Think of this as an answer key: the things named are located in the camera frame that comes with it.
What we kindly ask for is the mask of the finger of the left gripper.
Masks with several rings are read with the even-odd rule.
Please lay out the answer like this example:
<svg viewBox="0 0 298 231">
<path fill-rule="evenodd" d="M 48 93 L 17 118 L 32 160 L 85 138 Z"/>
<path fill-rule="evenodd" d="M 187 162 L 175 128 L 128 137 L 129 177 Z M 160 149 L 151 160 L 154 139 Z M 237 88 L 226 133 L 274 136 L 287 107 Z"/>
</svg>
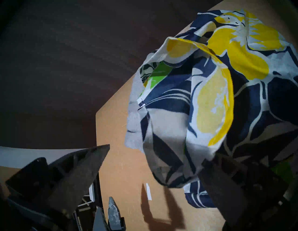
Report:
<svg viewBox="0 0 298 231">
<path fill-rule="evenodd" d="M 126 224 L 124 217 L 121 216 L 118 206 L 113 197 L 109 197 L 108 202 L 108 226 L 111 231 L 125 231 Z"/>
<path fill-rule="evenodd" d="M 108 231 L 108 224 L 106 223 L 104 213 L 102 211 L 102 208 L 98 206 L 93 222 L 93 231 Z"/>
</svg>

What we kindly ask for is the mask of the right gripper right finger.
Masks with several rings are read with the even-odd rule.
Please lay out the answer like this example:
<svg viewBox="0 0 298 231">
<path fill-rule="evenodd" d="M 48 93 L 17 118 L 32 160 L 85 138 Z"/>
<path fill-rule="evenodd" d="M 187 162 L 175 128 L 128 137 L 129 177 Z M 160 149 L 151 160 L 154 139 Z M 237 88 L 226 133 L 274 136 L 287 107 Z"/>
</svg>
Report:
<svg viewBox="0 0 298 231">
<path fill-rule="evenodd" d="M 229 228 L 245 228 L 249 199 L 242 187 L 248 167 L 222 154 L 204 159 L 201 165 L 198 178 Z"/>
</svg>

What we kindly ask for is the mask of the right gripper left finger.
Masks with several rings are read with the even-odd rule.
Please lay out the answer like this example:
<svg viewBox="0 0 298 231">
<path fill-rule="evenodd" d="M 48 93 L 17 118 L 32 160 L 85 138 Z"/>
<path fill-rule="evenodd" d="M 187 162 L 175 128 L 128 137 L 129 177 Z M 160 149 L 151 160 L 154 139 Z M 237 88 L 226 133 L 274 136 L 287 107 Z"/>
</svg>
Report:
<svg viewBox="0 0 298 231">
<path fill-rule="evenodd" d="M 47 204 L 64 216 L 70 216 L 95 180 L 109 150 L 109 144 L 101 145 L 69 153 L 51 163 L 53 170 L 62 174 L 62 179 L 54 186 Z"/>
</svg>

